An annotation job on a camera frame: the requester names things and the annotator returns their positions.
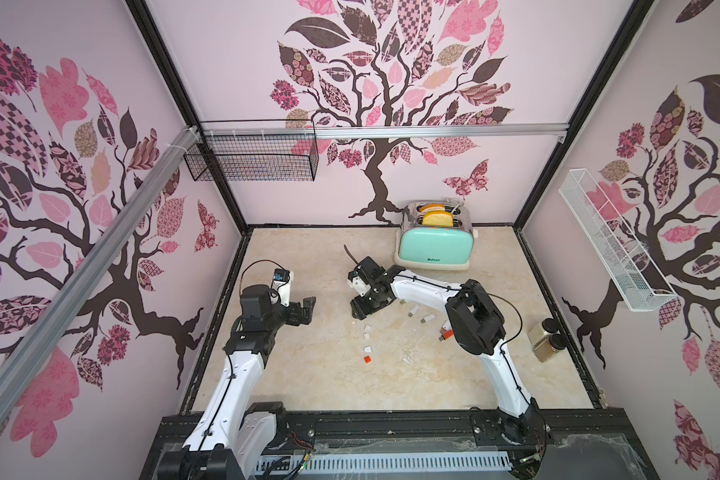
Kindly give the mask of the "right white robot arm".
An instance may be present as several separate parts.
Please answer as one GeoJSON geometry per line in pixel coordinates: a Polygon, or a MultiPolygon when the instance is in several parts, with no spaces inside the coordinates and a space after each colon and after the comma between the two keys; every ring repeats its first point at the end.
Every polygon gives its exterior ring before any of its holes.
{"type": "Polygon", "coordinates": [[[352,316],[357,320],[396,300],[444,313],[456,343],[476,356],[487,373],[497,399],[503,438],[516,445],[543,438],[545,422],[511,358],[504,316],[478,281],[443,282],[397,265],[384,269],[366,257],[347,274],[347,282],[357,293],[350,302],[352,316]]]}

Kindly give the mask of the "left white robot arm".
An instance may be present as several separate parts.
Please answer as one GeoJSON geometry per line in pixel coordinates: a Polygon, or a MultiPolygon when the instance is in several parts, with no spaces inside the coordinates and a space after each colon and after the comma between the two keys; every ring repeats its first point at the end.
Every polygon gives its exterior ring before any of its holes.
{"type": "Polygon", "coordinates": [[[257,284],[242,290],[241,315],[223,351],[225,365],[209,404],[192,433],[176,451],[158,461],[158,479],[252,479],[265,448],[285,431],[280,402],[250,405],[278,331],[308,325],[316,298],[292,302],[286,284],[257,284]]]}

